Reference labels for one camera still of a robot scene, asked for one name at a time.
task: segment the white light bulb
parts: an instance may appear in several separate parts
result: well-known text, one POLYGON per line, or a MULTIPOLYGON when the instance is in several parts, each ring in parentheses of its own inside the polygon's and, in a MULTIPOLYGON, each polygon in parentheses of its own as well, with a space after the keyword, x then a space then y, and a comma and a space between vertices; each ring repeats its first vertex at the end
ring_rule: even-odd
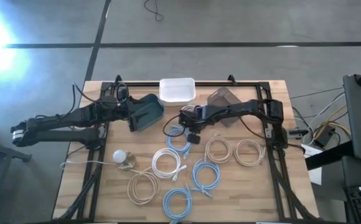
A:
POLYGON ((123 163, 126 159, 126 153, 121 150, 121 149, 118 149, 116 150, 114 153, 113 153, 113 161, 120 164, 120 163, 123 163))

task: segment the metal bracket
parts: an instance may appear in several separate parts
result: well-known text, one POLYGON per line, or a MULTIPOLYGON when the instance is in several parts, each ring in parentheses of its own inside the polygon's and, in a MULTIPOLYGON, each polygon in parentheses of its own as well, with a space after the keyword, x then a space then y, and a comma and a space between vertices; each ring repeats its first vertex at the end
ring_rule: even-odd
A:
POLYGON ((272 138, 272 128, 265 128, 265 136, 267 138, 272 138))
POLYGON ((232 81, 232 85, 237 86, 237 82, 236 82, 235 77, 233 75, 228 76, 228 81, 232 81))

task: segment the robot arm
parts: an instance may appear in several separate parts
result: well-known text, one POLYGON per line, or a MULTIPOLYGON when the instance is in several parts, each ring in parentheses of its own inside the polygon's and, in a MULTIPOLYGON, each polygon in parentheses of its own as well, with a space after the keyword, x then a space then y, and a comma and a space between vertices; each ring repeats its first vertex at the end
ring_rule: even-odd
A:
POLYGON ((225 107, 212 105, 196 106, 193 111, 181 110, 179 124, 188 128, 190 135, 187 140, 198 144, 200 137, 197 135, 206 126, 214 125, 224 118, 253 115, 273 126, 273 146, 286 148, 288 145, 287 134, 283 123, 283 104, 278 100, 250 100, 225 107))

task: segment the wire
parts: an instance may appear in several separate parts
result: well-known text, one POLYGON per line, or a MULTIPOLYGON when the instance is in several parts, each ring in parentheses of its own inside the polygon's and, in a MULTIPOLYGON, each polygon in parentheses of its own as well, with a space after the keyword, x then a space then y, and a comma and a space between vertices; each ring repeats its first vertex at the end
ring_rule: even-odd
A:
POLYGON ((179 154, 175 150, 170 148, 164 148, 158 150, 156 153, 154 153, 153 159, 151 161, 151 169, 159 178, 167 179, 172 177, 172 181, 176 181, 176 179, 178 178, 178 173, 181 170, 186 169, 186 167, 187 167, 186 165, 183 165, 181 167, 181 159, 179 157, 179 154), (157 168, 157 161, 163 155, 170 155, 176 160, 175 170, 171 172, 163 172, 157 168))
POLYGON ((314 133, 314 139, 317 139, 318 136, 320 136, 320 134, 323 132, 324 128, 328 125, 328 124, 332 124, 331 126, 338 126, 340 128, 342 128, 345 132, 349 133, 350 136, 350 132, 348 131, 348 129, 346 129, 345 127, 343 127, 342 125, 335 123, 335 122, 331 122, 330 119, 336 115, 338 112, 340 112, 342 109, 346 108, 347 105, 342 106, 341 108, 337 109, 335 112, 333 112, 329 118, 327 119, 327 121, 325 121, 324 123, 322 123, 317 130, 317 133, 314 133))
POLYGON ((116 98, 117 98, 117 101, 118 101, 119 103, 124 103, 124 102, 129 98, 129 90, 128 90, 128 87, 125 85, 125 83, 123 83, 123 82, 118 83, 117 89, 116 89, 116 98), (118 98, 118 91, 120 90, 120 86, 121 86, 121 85, 124 86, 124 87, 125 87, 125 90, 126 90, 126 96, 124 97, 123 100, 120 100, 120 99, 118 98))
POLYGON ((162 21, 163 19, 164 19, 164 16, 162 15, 162 14, 160 14, 160 13, 158 13, 158 6, 157 6, 157 0, 154 0, 154 5, 156 6, 156 10, 155 11, 152 11, 151 9, 149 9, 147 6, 146 6, 146 4, 149 2, 150 0, 146 0, 145 2, 144 2, 144 4, 143 4, 143 6, 144 6, 144 8, 147 10, 147 11, 149 11, 149 12, 151 12, 151 13, 154 13, 154 19, 156 20, 156 21, 162 21))
POLYGON ((343 115, 339 116, 338 118, 332 120, 332 121, 337 121, 337 120, 341 119, 342 117, 344 117, 344 116, 347 115, 347 114, 348 114, 348 111, 345 112, 343 115))
POLYGON ((182 107, 182 110, 193 112, 196 107, 197 106, 195 106, 195 105, 186 105, 186 106, 182 107))
POLYGON ((347 105, 344 105, 344 106, 340 107, 338 110, 336 110, 335 112, 333 112, 333 113, 329 116, 329 119, 327 119, 327 121, 330 121, 330 119, 331 119, 334 115, 336 115, 337 113, 339 113, 342 109, 344 109, 344 108, 346 108, 346 107, 347 107, 347 105))
POLYGON ((183 133, 185 133, 186 128, 183 128, 182 132, 179 133, 179 134, 176 134, 176 135, 170 135, 170 134, 166 133, 166 127, 168 126, 168 124, 169 124, 173 119, 175 119, 175 118, 177 118, 177 117, 179 117, 179 114, 176 115, 175 117, 171 118, 169 121, 167 121, 167 123, 162 127, 162 132, 163 132, 166 136, 168 136, 168 137, 179 137, 179 136, 183 135, 183 133))
POLYGON ((209 158, 214 163, 222 164, 229 161, 231 156, 232 156, 232 147, 230 146, 230 143, 222 136, 214 134, 214 136, 212 136, 212 138, 205 144, 204 161, 207 161, 207 158, 209 158), (221 142, 225 146, 227 152, 225 157, 216 159, 214 156, 211 155, 210 146, 215 141, 221 142))
POLYGON ((234 150, 234 154, 235 154, 237 162, 239 162, 241 165, 243 165, 245 167, 254 167, 262 162, 263 158, 265 157, 265 151, 266 151, 265 149, 266 149, 265 147, 262 148, 258 143, 256 143, 256 141, 253 141, 250 139, 244 139, 244 140, 241 140, 239 143, 237 143, 235 150, 234 150), (258 158, 256 161, 245 162, 240 159, 240 155, 239 155, 238 151, 240 150, 240 147, 242 144, 247 144, 249 146, 252 146, 258 151, 258 158))
POLYGON ((293 96, 293 97, 290 97, 290 100, 300 98, 300 97, 312 96, 312 95, 315 95, 315 94, 325 93, 325 92, 328 92, 328 91, 340 90, 340 89, 343 89, 343 88, 344 87, 337 87, 337 88, 332 88, 332 89, 329 89, 329 90, 318 91, 318 92, 315 92, 315 93, 308 93, 308 94, 305 94, 305 95, 293 96))
MULTIPOLYGON (((321 111, 316 115, 316 117, 313 118, 313 120, 309 123, 309 127, 312 128, 312 124, 313 124, 313 122, 315 122, 315 120, 317 119, 317 117, 319 117, 323 112, 325 112, 325 110, 327 110, 327 109, 328 109, 333 103, 335 103, 337 100, 341 99, 344 95, 345 95, 345 94, 342 93, 342 94, 339 95, 337 98, 335 98, 330 104, 328 104, 326 107, 324 107, 323 110, 321 110, 321 111)), ((305 144, 305 137, 306 137, 306 136, 304 136, 304 137, 302 138, 302 142, 303 142, 304 144, 305 144)))
POLYGON ((259 138, 265 139, 264 137, 260 136, 259 134, 256 134, 255 132, 253 132, 246 123, 244 123, 244 121, 242 120, 241 117, 238 117, 238 119, 240 119, 240 121, 244 124, 244 127, 246 127, 247 130, 249 130, 251 133, 253 133, 255 136, 258 136, 259 138))
POLYGON ((79 150, 81 150, 81 149, 83 149, 83 148, 85 148, 85 147, 86 147, 86 146, 82 146, 82 147, 79 147, 78 149, 70 152, 70 153, 67 155, 67 158, 68 158, 71 154, 76 153, 76 152, 78 152, 79 150))
POLYGON ((145 205, 149 203, 151 200, 153 200, 155 197, 157 197, 158 193, 161 189, 161 182, 158 177, 156 177, 153 173, 148 172, 148 170, 151 169, 151 167, 144 169, 143 171, 138 171, 131 169, 130 171, 135 172, 136 174, 131 177, 131 179, 128 182, 128 189, 127 194, 129 199, 135 203, 136 205, 145 205), (153 192, 151 196, 143 198, 138 195, 138 192, 136 191, 138 181, 141 177, 147 177, 152 185, 153 192))
POLYGON ((327 121, 319 126, 318 130, 314 133, 314 139, 317 139, 318 136, 320 136, 320 134, 323 132, 323 127, 325 127, 326 125, 341 128, 348 135, 348 137, 351 138, 350 131, 346 127, 333 121, 327 121))
MULTIPOLYGON (((344 94, 344 92, 338 94, 331 102, 333 102, 335 99, 337 99, 337 98, 338 98, 340 95, 342 95, 342 94, 344 94)), ((315 115, 310 115, 310 116, 302 116, 302 115, 300 114, 300 112, 299 112, 295 107, 293 107, 293 110, 295 110, 295 111, 298 113, 298 115, 299 115, 300 118, 314 118, 314 117, 317 116, 317 114, 315 114, 315 115)))
POLYGON ((305 122, 305 120, 303 120, 303 119, 301 119, 301 118, 295 118, 295 119, 298 120, 298 121, 302 121, 304 124, 306 124, 307 128, 308 128, 309 130, 311 130, 311 133, 313 134, 313 129, 312 129, 312 127, 310 127, 310 125, 308 125, 308 124, 305 122))
MULTIPOLYGON (((249 130, 251 133, 253 133, 255 136, 258 136, 259 138, 262 138, 262 139, 265 139, 263 136, 260 136, 259 134, 256 134, 255 132, 253 132, 248 126, 247 124, 239 117, 240 121, 244 124, 244 127, 246 127, 247 130, 249 130)), ((288 146, 292 146, 292 147, 296 147, 296 148, 299 148, 301 149, 304 154, 305 154, 305 149, 302 147, 302 146, 298 146, 298 145, 295 145, 295 144, 288 144, 288 146)))
POLYGON ((162 207, 164 209, 164 213, 171 219, 170 224, 176 224, 179 220, 185 218, 190 211, 192 210, 192 194, 190 193, 189 186, 186 184, 186 189, 176 188, 169 190, 162 200, 162 207), (186 207, 185 210, 181 214, 173 214, 171 209, 169 208, 169 201, 174 195, 185 195, 186 198, 186 207))
POLYGON ((87 164, 89 162, 94 162, 97 164, 106 164, 106 165, 118 165, 114 162, 100 162, 100 161, 85 161, 85 162, 73 162, 73 161, 66 161, 66 162, 62 162, 60 165, 60 168, 64 169, 66 164, 87 164))
POLYGON ((93 100, 89 97, 87 97, 80 89, 80 87, 78 87, 77 84, 73 83, 73 85, 75 86, 75 89, 83 96, 85 97, 87 100, 91 101, 91 102, 94 102, 94 103, 114 103, 114 104, 117 104, 119 102, 117 101, 104 101, 104 100, 93 100))
MULTIPOLYGON (((56 114, 56 117, 58 120, 61 120, 65 117, 67 117, 73 110, 75 107, 75 89, 74 89, 74 83, 72 85, 72 90, 73 90, 73 105, 71 106, 70 110, 63 116, 60 116, 59 114, 56 114)), ((42 115, 42 114, 38 114, 37 116, 35 116, 35 119, 39 119, 39 118, 47 118, 48 116, 46 115, 42 115)))
POLYGON ((212 190, 212 189, 216 188, 219 184, 219 180, 220 180, 220 171, 219 171, 218 165, 211 163, 211 162, 204 162, 203 159, 199 159, 194 164, 193 171, 192 171, 192 181, 193 181, 193 184, 196 186, 196 188, 192 188, 192 190, 201 191, 206 196, 212 198, 212 194, 210 194, 207 190, 212 190), (202 168, 206 168, 206 167, 211 168, 215 172, 215 175, 217 176, 215 181, 210 185, 202 185, 199 182, 199 179, 197 178, 197 174, 199 173, 199 171, 202 168))
POLYGON ((338 136, 338 143, 337 146, 339 146, 341 144, 341 136, 340 134, 338 134, 337 132, 334 133, 336 136, 338 136))
MULTIPOLYGON (((169 135, 173 136, 175 135, 176 133, 183 133, 185 135, 185 137, 187 138, 187 136, 189 135, 189 131, 188 130, 185 130, 185 128, 181 128, 181 127, 178 127, 178 126, 173 126, 171 125, 172 127, 172 130, 169 131, 169 135)), ((177 153, 184 153, 183 155, 183 159, 186 159, 187 156, 189 155, 189 151, 190 151, 190 142, 187 142, 186 145, 182 148, 182 149, 179 149, 179 148, 176 148, 172 143, 172 138, 171 136, 167 136, 167 146, 173 150, 175 150, 177 153)))

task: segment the beige cable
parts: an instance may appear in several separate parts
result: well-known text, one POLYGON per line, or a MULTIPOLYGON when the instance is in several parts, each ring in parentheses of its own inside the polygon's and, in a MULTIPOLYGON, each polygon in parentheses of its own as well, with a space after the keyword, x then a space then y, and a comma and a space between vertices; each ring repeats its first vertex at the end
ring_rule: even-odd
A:
POLYGON ((266 151, 266 148, 262 148, 258 143, 256 143, 254 140, 250 140, 250 139, 244 139, 244 140, 241 140, 239 143, 237 143, 236 147, 235 147, 235 150, 234 150, 234 153, 235 153, 235 157, 236 157, 236 160, 243 166, 246 166, 246 167, 253 167, 253 166, 256 166, 258 165, 260 162, 262 162, 263 158, 265 157, 265 151, 266 151), (242 144, 247 144, 249 146, 252 146, 254 147, 257 151, 258 151, 258 159, 256 161, 253 161, 253 162, 245 162, 245 161, 242 161, 240 159, 240 155, 238 153, 238 150, 240 149, 240 146, 242 144))
POLYGON ((205 145, 204 161, 207 161, 207 158, 209 158, 212 162, 215 162, 217 164, 222 164, 229 161, 231 156, 232 156, 232 147, 230 146, 230 143, 222 136, 214 135, 205 145), (215 141, 221 142, 226 147, 227 154, 225 157, 217 159, 214 158, 213 155, 211 155, 210 146, 215 141))
POLYGON ((160 192, 160 189, 161 189, 160 179, 158 177, 156 177, 153 173, 147 172, 149 169, 151 169, 151 167, 143 170, 142 172, 138 171, 138 170, 131 170, 132 172, 135 172, 136 174, 133 175, 128 182, 127 194, 128 194, 129 199, 136 205, 145 205, 145 204, 149 203, 152 199, 157 197, 158 193, 160 192), (150 197, 146 197, 146 198, 140 197, 138 195, 138 192, 136 191, 138 181, 142 176, 147 177, 151 182, 151 185, 153 188, 153 193, 151 194, 150 197))

